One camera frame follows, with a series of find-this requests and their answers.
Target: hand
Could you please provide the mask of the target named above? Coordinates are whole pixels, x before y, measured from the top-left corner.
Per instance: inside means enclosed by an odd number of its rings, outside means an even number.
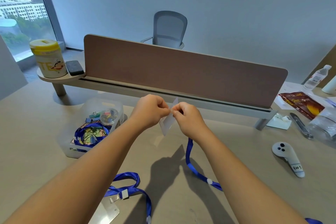
[[[186,102],[181,102],[175,105],[172,109],[173,115],[178,122],[182,133],[192,140],[197,142],[201,134],[209,131],[201,113],[195,106]]]
[[[138,101],[130,119],[136,120],[145,130],[158,124],[162,117],[169,114],[169,106],[163,98],[149,94]]]

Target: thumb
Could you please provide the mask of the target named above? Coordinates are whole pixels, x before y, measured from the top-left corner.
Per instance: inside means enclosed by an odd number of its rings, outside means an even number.
[[[173,116],[175,117],[178,124],[180,124],[180,122],[184,119],[184,115],[180,113],[179,111],[173,110]]]
[[[170,109],[168,108],[160,108],[160,116],[161,118],[166,117],[170,114]]]

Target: card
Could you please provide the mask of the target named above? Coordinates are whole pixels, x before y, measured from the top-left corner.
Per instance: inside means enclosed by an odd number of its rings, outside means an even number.
[[[177,105],[179,103],[179,98],[175,98],[173,104],[170,106],[170,108],[172,108],[173,106]],[[173,113],[170,113],[168,116],[163,117],[159,124],[162,130],[162,133],[164,136],[167,135],[168,130],[170,129],[171,125],[174,123],[175,118],[173,116]]]

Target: white building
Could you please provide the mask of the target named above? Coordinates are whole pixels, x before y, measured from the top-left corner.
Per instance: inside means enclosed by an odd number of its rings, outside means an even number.
[[[31,0],[0,0],[0,19],[11,18],[10,15],[29,21],[48,18],[43,3],[32,3]]]

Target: clear round container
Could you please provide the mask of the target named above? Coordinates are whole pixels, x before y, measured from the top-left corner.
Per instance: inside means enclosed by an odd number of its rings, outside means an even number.
[[[325,108],[307,126],[318,140],[336,142],[336,108]]]
[[[100,114],[100,122],[105,126],[112,126],[116,121],[119,112],[116,109],[106,109]]]

